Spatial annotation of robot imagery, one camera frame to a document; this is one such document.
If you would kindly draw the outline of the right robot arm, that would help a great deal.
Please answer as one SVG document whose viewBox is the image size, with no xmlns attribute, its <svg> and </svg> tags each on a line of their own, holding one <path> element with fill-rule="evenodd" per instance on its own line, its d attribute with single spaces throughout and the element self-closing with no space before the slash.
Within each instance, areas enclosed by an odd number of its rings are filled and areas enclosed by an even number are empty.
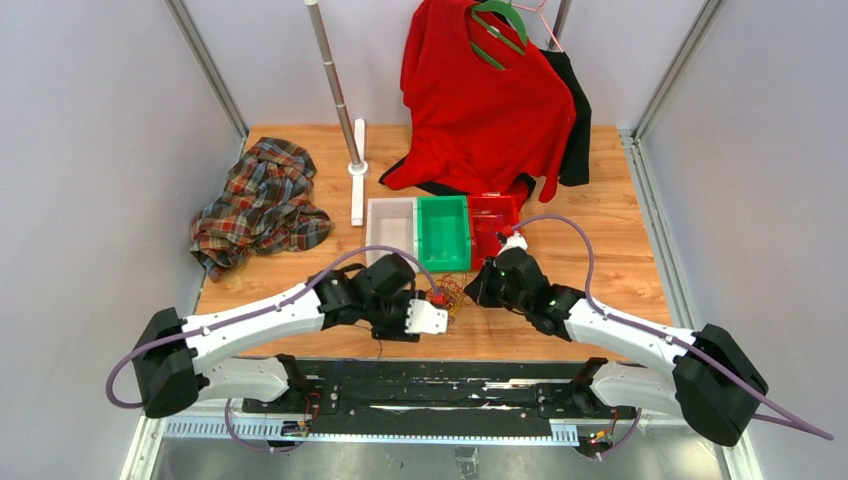
<svg viewBox="0 0 848 480">
<path fill-rule="evenodd" d="M 550 282 L 521 248 L 487 258 L 464 292 L 478 306 L 523 316 L 544 335 L 629 359 L 627 365 L 590 362 L 585 380 L 571 390 L 572 404 L 584 416 L 597 416 L 609 406 L 661 412 L 731 447 L 768 392 L 763 376 L 724 328 L 708 324 L 693 331 L 626 314 Z"/>
</svg>

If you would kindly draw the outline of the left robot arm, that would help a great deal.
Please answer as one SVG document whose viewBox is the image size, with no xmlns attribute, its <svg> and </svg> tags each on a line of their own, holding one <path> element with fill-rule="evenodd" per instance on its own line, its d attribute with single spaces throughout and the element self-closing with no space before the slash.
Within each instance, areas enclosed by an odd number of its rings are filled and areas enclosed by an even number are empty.
<svg viewBox="0 0 848 480">
<path fill-rule="evenodd" d="M 274 339 L 338 325 L 370 323 L 376 339 L 418 341 L 441 334 L 447 313 L 413 288 L 416 274 L 397 253 L 364 266 L 326 270 L 292 289 L 241 307 L 180 317 L 155 313 L 132 358 L 141 408 L 149 418 L 177 414 L 198 401 L 245 398 L 298 411 L 306 386 L 295 359 L 248 359 L 241 352 Z"/>
</svg>

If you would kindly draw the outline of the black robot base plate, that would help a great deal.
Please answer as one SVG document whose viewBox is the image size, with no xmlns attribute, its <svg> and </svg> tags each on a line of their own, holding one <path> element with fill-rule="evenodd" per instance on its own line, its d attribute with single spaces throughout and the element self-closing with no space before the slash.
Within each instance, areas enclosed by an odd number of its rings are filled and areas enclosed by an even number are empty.
<svg viewBox="0 0 848 480">
<path fill-rule="evenodd" d="M 574 384 L 578 363 L 303 359 L 305 377 L 273 401 L 237 411 L 314 423 L 316 433 L 542 437 L 551 421 L 622 426 L 632 407 L 604 406 Z"/>
</svg>

